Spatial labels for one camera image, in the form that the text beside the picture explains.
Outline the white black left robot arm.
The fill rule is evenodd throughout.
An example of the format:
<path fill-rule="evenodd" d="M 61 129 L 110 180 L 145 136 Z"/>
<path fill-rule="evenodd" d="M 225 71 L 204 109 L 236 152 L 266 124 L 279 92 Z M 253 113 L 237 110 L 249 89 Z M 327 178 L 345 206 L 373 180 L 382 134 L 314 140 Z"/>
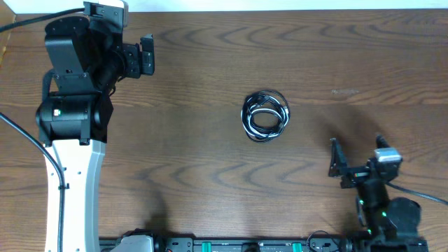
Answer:
<path fill-rule="evenodd" d="M 52 69 L 36 111 L 48 176 L 47 251 L 98 251 L 98 188 L 113 113 L 124 78 L 155 71 L 151 34 L 123 41 L 124 1 L 87 1 L 75 16 L 45 27 Z"/>

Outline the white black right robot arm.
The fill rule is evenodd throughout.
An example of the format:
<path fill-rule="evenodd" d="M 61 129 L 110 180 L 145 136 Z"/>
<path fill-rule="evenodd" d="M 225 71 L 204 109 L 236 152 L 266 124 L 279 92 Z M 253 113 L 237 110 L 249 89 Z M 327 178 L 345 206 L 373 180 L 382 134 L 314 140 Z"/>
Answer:
<path fill-rule="evenodd" d="M 402 155 L 377 136 L 374 156 L 366 164 L 350 167 L 342 146 L 331 140 L 329 177 L 340 178 L 343 189 L 358 192 L 356 210 L 365 231 L 348 234 L 338 244 L 340 251 L 427 251 L 427 241 L 418 233 L 420 205 L 406 197 L 389 198 L 386 184 L 396 177 Z"/>

